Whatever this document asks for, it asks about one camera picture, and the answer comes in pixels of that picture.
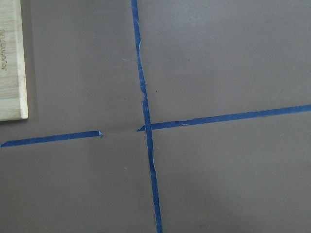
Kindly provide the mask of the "bamboo cutting board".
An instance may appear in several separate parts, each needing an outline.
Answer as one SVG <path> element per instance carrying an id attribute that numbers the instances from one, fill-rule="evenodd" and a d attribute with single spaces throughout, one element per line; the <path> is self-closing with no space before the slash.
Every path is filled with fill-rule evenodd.
<path id="1" fill-rule="evenodd" d="M 28 118 L 21 3 L 0 2 L 0 120 Z"/>

